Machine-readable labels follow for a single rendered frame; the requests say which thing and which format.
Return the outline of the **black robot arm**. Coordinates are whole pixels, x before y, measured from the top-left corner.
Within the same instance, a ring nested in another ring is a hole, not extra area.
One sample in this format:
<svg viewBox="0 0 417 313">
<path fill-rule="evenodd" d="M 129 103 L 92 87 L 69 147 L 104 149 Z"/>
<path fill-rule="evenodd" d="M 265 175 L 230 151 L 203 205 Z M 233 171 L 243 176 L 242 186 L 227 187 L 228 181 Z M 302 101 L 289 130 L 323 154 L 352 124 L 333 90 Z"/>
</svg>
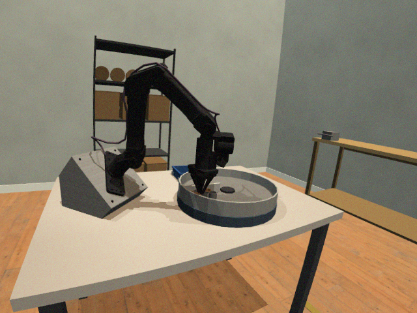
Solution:
<svg viewBox="0 0 417 313">
<path fill-rule="evenodd" d="M 144 134 L 147 97 L 152 85 L 174 103 L 201 134 L 197 138 L 196 152 L 212 153 L 209 156 L 209 170 L 216 169 L 216 164 L 224 168 L 229 154 L 233 154 L 233 133 L 216 131 L 213 115 L 202 108 L 167 70 L 156 66 L 159 65 L 139 70 L 124 82 L 128 105 L 126 149 L 119 155 L 109 151 L 104 154 L 106 191 L 110 194 L 124 196 L 124 173 L 128 168 L 137 169 L 142 165 L 146 153 Z"/>
</svg>

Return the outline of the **blue open tray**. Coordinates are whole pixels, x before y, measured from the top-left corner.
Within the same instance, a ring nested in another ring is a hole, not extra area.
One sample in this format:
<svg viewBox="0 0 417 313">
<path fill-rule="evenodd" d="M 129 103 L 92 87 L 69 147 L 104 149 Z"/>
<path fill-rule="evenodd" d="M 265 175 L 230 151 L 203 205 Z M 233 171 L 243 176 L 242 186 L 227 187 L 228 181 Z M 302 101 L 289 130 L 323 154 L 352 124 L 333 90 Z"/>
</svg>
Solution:
<svg viewBox="0 0 417 313">
<path fill-rule="evenodd" d="M 172 166 L 173 168 L 173 175 L 176 179 L 180 178 L 180 176 L 186 172 L 188 172 L 188 166 Z"/>
</svg>

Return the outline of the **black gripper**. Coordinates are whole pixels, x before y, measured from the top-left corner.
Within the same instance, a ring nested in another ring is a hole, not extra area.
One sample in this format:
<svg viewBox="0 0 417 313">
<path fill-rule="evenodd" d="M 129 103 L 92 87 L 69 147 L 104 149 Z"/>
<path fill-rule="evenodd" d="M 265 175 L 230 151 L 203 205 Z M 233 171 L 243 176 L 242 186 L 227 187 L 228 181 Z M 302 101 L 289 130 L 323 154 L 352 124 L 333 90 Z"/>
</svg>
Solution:
<svg viewBox="0 0 417 313">
<path fill-rule="evenodd" d="M 209 183 L 212 181 L 214 177 L 216 177 L 216 174 L 218 174 L 217 169 L 209 170 L 209 156 L 210 155 L 212 155 L 212 153 L 203 154 L 203 153 L 196 152 L 195 164 L 188 165 L 188 168 L 189 168 L 188 172 L 191 175 L 191 178 L 195 184 L 197 192 L 200 194 L 204 194 Z"/>
</svg>

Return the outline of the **grey round turntable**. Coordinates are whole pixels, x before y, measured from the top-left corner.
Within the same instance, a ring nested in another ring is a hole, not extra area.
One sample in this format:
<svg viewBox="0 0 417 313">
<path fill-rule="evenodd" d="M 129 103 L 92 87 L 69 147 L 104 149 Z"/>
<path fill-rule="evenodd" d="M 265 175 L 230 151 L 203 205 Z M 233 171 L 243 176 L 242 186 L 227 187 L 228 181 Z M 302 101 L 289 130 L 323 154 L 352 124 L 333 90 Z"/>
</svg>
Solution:
<svg viewBox="0 0 417 313">
<path fill-rule="evenodd" d="M 206 224 L 228 228 L 258 226 L 274 217 L 278 187 L 272 181 L 246 171 L 217 170 L 207 187 L 217 192 L 216 200 L 192 192 L 197 189 L 189 172 L 180 176 L 177 203 L 184 213 Z"/>
</svg>

